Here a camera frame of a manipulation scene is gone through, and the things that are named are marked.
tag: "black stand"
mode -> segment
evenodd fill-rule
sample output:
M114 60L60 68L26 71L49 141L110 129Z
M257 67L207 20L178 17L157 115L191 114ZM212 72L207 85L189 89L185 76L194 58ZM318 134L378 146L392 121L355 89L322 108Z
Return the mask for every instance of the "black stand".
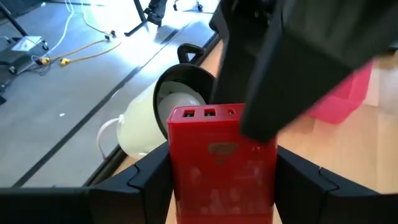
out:
M0 96L0 105L2 105L5 102L7 102L7 100L4 99L4 97Z
M136 5L138 16L141 19L141 23L138 26L136 26L135 28L133 28L132 30L130 30L129 32L125 32L124 35L126 37L131 36L133 33L135 33L137 30L139 30L147 22L147 18L145 17L144 10L142 10L142 6L141 6L141 3L139 2L139 0L134 0L134 4Z
M14 25L14 27L21 33L23 36L27 36L25 30L19 25L19 23L12 17L10 11L6 8L6 6L0 1L0 11L5 15L5 17Z

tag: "yellow extension cord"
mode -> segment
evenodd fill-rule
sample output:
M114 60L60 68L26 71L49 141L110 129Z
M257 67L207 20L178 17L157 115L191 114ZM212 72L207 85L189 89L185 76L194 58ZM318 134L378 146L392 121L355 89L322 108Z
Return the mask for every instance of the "yellow extension cord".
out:
M111 31L111 32L106 32L106 31L103 31L103 30L99 30L98 28L95 28L95 27L93 27L92 25L90 25L90 24L88 23L88 21L87 21L86 12L85 12L85 10L83 9L83 0L81 0L80 3L81 3L82 11L83 11L83 18L84 18L84 20L85 20L86 25L88 25L89 27L91 27L91 28L97 30L98 32L103 33L103 34L106 34L106 35L114 35L114 32L113 32L113 31ZM80 47L79 49L72 50L72 51L69 52L69 53L66 53L66 54L63 54L63 55L59 55L59 56L57 56L57 57L51 57L51 58L44 57L44 58L41 58L41 59L40 59L40 62L42 63L42 65L48 65L48 64L49 64L51 61L53 61L53 60L56 60L56 59L58 59L58 58L62 58L62 57L65 57L65 56L69 56L69 55L74 54L74 53L76 53L76 52L79 52L79 51L81 51L81 50L83 50L83 49L86 49L86 48L88 48L88 47L91 47L91 46L93 46L93 45L95 45L95 44L98 44L98 43L101 43L101 42L106 42L106 41L109 41L109 40L108 40L108 39L98 40L98 41L95 41L95 42L93 42L93 43L90 43L90 44L88 44L88 45L86 45L86 46ZM66 66L66 65L68 65L68 64L70 64L70 63L72 63L72 62L78 62L78 61L82 61L82 60L87 60L87 59L90 59L90 58L95 58L95 57L97 57L97 56L106 54L106 53L108 53L108 52L114 50L116 47L119 47L121 44L122 44L122 41L120 41L118 44L116 44L114 47L111 47L111 48L108 49L108 50L105 50L105 51L100 52L100 53L98 53L98 54L90 55L90 56L87 56L87 57L80 57L80 58L74 58L74 59L63 58L63 59L61 59L61 66Z
M82 61L82 60L87 60L87 59L90 59L90 58L94 58L94 57L97 57L97 56L106 54L106 53L108 53L108 52L114 50L116 47L119 47L121 44L122 44L122 42L120 41L118 44L116 44L115 46L111 47L111 48L108 49L108 50L105 50L104 52L100 52L100 53L98 53L98 54L90 55L90 56L87 56L87 57L80 57L80 58L74 58L74 59L63 58L63 59L61 59L61 66L66 66L66 65L68 65L68 64L70 64L70 63L73 63L73 62L78 62L78 61Z

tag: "black plastic mount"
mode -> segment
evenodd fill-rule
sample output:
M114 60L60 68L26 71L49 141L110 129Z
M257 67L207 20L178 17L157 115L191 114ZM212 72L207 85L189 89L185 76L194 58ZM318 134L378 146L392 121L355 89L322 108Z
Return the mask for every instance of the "black plastic mount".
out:
M195 56L201 56L205 53L203 47L199 47L193 44L182 44L177 49L178 61L180 63L189 63L189 54L195 54Z
M153 223L173 189L169 143L83 188L1 189L0 223ZM284 224L397 223L398 195L381 195L278 147L275 203Z
M165 223L172 181L166 142L92 187L0 189L0 223Z
M397 194L379 194L278 147L275 204L282 223L398 223L397 202Z
M185 61L186 52L183 51L183 54L178 54L178 57L183 57L180 61ZM167 131L162 124L162 121L159 116L158 106L161 101L161 96L159 96L159 91L163 83L165 82L179 82L183 83L186 86L189 86L192 90L199 93L206 104L209 103L211 88L213 86L215 77L205 69L199 67L198 65L194 65L191 63L180 63L177 65L173 65L168 68L158 79L154 88L154 97L153 97L153 107L155 113L155 119L159 126L160 131L164 135L164 138L168 139Z

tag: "wooden surface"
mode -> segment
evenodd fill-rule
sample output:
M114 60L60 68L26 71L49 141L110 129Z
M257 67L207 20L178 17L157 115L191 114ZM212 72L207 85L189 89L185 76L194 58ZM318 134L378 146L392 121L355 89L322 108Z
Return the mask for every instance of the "wooden surface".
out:
M202 67L217 73L222 44ZM328 124L301 116L278 143L292 152L380 193L398 192L398 57L376 60L365 104L345 122ZM119 171L135 161L127 158ZM174 198L167 223L175 223ZM281 223L275 211L274 223Z

